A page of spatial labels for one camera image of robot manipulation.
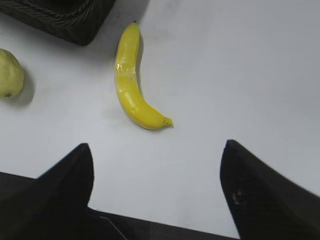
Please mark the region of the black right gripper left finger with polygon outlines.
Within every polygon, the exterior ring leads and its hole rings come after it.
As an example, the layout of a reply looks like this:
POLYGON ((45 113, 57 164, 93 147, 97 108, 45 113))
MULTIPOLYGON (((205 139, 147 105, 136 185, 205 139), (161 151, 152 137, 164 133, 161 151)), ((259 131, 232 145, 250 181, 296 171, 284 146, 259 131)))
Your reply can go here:
POLYGON ((82 143, 38 178, 0 174, 2 240, 85 240, 94 183, 89 145, 82 143))

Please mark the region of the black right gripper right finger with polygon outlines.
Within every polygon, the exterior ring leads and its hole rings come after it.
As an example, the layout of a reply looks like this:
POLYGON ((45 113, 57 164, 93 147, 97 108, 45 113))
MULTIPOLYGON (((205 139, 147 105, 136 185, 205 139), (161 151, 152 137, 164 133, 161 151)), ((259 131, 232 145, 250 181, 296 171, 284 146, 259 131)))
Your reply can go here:
POLYGON ((237 141, 226 142, 220 183, 242 240, 318 240, 320 198, 237 141))

